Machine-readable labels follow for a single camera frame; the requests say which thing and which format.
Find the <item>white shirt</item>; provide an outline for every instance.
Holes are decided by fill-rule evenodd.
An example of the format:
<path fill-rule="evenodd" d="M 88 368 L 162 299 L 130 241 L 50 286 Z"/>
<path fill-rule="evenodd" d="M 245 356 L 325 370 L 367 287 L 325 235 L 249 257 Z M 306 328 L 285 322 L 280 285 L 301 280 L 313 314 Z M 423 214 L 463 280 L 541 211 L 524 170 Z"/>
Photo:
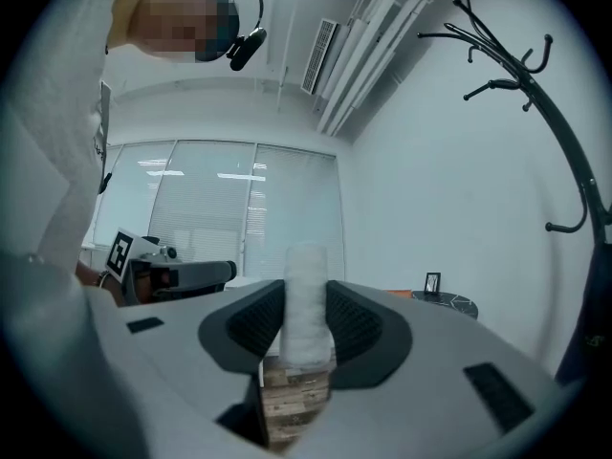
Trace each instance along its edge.
<path fill-rule="evenodd" d="M 0 91 L 0 250 L 71 273 L 101 178 L 100 78 L 115 0 L 53 0 Z"/>

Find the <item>black tabletop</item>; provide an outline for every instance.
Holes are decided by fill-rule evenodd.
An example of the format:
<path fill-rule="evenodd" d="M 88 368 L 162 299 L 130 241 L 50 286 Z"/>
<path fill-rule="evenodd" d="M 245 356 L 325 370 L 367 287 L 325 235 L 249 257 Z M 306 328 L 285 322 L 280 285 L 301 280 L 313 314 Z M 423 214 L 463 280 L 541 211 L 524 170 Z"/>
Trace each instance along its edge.
<path fill-rule="evenodd" d="M 423 291 L 412 291 L 412 298 L 420 301 L 427 301 L 440 306 L 446 306 L 452 310 L 464 313 L 469 317 L 478 319 L 478 308 L 473 301 L 463 297 L 462 295 L 454 295 L 451 293 L 426 294 Z"/>

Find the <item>person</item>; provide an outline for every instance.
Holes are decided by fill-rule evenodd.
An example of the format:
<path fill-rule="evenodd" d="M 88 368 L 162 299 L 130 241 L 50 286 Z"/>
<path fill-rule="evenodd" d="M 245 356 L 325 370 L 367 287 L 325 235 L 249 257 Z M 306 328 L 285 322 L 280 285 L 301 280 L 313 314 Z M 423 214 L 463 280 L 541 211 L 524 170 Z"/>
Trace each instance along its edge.
<path fill-rule="evenodd" d="M 78 261 L 105 157 L 105 56 L 133 45 L 142 55 L 213 60 L 238 31 L 233 0 L 52 0 L 0 90 L 0 250 L 36 254 L 85 285 L 103 279 L 122 303 L 112 277 Z M 147 277 L 137 291 L 150 301 Z"/>

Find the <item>bracelet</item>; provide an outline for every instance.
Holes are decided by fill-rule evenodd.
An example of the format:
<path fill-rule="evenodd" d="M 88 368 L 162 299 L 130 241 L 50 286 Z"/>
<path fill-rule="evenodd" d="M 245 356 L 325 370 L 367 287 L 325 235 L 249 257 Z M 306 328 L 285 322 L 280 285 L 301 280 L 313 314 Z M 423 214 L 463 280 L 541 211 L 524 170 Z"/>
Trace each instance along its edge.
<path fill-rule="evenodd" d="M 103 287 L 106 277 L 108 277 L 110 274 L 111 273 L 108 271 L 100 272 L 98 276 L 98 280 L 96 281 L 96 287 Z"/>

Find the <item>white roll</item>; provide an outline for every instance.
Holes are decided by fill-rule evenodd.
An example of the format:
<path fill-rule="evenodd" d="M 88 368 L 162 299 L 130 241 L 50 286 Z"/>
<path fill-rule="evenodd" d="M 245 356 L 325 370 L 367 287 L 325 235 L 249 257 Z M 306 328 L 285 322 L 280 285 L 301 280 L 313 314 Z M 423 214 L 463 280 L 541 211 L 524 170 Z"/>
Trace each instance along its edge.
<path fill-rule="evenodd" d="M 321 367 L 331 358 L 325 323 L 327 250 L 300 244 L 287 250 L 285 319 L 280 332 L 280 359 L 290 367 Z"/>

